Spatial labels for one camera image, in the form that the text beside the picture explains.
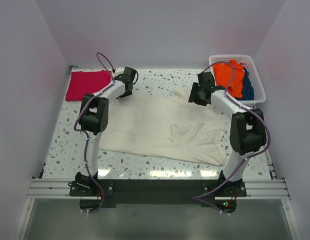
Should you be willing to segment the cream white t-shirt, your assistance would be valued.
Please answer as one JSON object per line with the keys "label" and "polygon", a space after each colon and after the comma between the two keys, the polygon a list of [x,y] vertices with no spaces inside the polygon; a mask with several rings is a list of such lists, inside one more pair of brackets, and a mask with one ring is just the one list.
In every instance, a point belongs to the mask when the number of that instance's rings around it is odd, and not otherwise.
{"label": "cream white t-shirt", "polygon": [[131,95],[109,106],[109,123],[99,148],[214,166],[225,164],[225,124],[211,106],[188,102],[182,87],[175,97]]}

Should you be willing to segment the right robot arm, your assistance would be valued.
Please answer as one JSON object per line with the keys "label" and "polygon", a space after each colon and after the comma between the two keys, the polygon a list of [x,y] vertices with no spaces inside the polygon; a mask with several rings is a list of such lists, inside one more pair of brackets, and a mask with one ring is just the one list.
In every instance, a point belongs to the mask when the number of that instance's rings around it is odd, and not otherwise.
{"label": "right robot arm", "polygon": [[216,86],[211,72],[202,72],[197,76],[198,82],[192,85],[189,102],[201,106],[212,105],[229,117],[229,142],[232,149],[228,163],[219,175],[217,186],[203,196],[220,193],[227,197],[235,191],[235,187],[240,187],[249,159],[257,156],[260,148],[266,145],[263,112],[241,104],[227,94],[224,87]]}

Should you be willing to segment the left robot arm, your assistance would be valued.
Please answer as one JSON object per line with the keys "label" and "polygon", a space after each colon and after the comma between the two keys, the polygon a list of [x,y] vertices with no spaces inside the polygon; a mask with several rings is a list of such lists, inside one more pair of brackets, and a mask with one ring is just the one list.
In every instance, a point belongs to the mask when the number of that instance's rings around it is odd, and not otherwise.
{"label": "left robot arm", "polygon": [[78,172],[72,191],[100,198],[105,196],[102,185],[98,183],[97,158],[99,142],[109,122],[109,105],[116,99],[130,96],[138,78],[137,70],[125,67],[122,73],[110,74],[110,82],[100,90],[83,96],[74,130],[86,135],[84,169],[88,175]]}

